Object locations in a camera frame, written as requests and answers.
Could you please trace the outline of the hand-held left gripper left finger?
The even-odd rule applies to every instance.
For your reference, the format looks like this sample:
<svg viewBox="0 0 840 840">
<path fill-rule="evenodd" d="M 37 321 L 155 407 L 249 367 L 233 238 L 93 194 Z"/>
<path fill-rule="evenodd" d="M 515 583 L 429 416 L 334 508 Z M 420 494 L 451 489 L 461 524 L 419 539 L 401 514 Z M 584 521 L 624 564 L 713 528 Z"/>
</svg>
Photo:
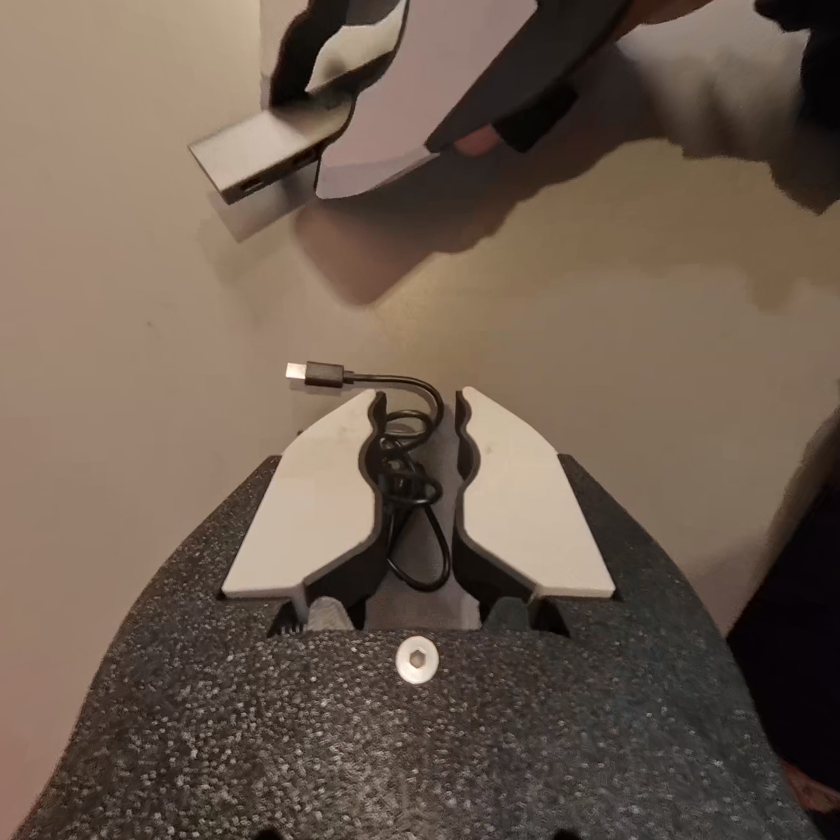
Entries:
<svg viewBox="0 0 840 840">
<path fill-rule="evenodd" d="M 363 390 L 290 442 L 222 583 L 225 598 L 339 598 L 329 574 L 349 571 L 377 528 L 381 505 L 363 453 L 381 404 L 377 391 Z"/>
</svg>

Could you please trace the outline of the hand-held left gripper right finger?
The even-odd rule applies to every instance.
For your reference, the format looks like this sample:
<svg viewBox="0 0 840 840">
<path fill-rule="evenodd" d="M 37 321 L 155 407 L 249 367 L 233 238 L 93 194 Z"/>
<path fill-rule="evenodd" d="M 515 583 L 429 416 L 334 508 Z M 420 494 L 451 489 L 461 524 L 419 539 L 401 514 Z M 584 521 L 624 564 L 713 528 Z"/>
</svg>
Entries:
<svg viewBox="0 0 840 840">
<path fill-rule="evenodd" d="M 559 453 L 473 386 L 456 394 L 453 572 L 478 602 L 611 599 L 607 569 Z"/>
</svg>

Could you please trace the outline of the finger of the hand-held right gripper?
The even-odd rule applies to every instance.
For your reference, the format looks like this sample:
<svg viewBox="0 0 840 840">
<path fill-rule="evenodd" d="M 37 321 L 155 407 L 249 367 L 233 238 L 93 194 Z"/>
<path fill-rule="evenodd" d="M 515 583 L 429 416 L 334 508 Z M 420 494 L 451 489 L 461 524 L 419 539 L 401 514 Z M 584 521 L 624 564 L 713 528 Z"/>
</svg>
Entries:
<svg viewBox="0 0 840 840">
<path fill-rule="evenodd" d="M 533 1 L 407 2 L 393 58 L 321 155 L 317 198 L 359 196 L 431 161 L 432 133 L 537 8 Z"/>
<path fill-rule="evenodd" d="M 261 107 L 330 85 L 360 91 L 390 61 L 405 11 L 399 1 L 260 1 Z"/>
</svg>

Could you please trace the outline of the grey usb hub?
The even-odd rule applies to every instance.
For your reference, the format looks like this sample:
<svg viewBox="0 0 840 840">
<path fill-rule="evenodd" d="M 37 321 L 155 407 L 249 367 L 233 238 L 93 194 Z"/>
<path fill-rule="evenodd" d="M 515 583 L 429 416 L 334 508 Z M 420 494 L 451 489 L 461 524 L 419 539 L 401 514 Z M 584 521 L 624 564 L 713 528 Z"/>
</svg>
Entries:
<svg viewBox="0 0 840 840">
<path fill-rule="evenodd" d="M 305 93 L 196 140 L 188 150 L 227 205 L 307 169 L 316 194 L 322 157 L 349 125 L 357 98 L 331 88 Z"/>
</svg>

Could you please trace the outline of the person's right forearm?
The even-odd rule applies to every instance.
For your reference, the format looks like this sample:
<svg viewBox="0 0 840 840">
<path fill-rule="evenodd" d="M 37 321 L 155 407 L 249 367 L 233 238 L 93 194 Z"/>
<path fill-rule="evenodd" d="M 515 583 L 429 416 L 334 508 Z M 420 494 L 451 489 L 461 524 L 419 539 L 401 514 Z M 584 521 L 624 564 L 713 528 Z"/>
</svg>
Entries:
<svg viewBox="0 0 840 840">
<path fill-rule="evenodd" d="M 801 113 L 806 121 L 839 131 L 839 2 L 756 1 L 755 11 L 784 32 L 806 31 L 801 58 Z"/>
</svg>

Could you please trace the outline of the person's right hand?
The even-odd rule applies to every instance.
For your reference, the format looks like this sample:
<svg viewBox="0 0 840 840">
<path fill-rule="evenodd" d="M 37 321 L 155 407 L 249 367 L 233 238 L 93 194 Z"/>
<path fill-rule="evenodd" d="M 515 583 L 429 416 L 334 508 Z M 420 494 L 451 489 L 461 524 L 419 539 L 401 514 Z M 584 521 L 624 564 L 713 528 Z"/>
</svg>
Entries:
<svg viewBox="0 0 840 840">
<path fill-rule="evenodd" d="M 467 157 L 476 158 L 495 149 L 503 139 L 492 124 L 485 125 L 454 143 L 454 149 Z"/>
</svg>

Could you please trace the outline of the dark clothing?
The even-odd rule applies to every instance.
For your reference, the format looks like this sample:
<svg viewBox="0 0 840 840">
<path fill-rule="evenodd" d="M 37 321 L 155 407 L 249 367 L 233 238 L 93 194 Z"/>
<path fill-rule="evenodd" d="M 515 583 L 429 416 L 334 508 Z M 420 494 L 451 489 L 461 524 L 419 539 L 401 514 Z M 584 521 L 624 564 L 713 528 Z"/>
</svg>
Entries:
<svg viewBox="0 0 840 840">
<path fill-rule="evenodd" d="M 805 448 L 770 532 L 770 564 L 728 634 L 797 798 L 838 818 L 839 416 Z"/>
</svg>

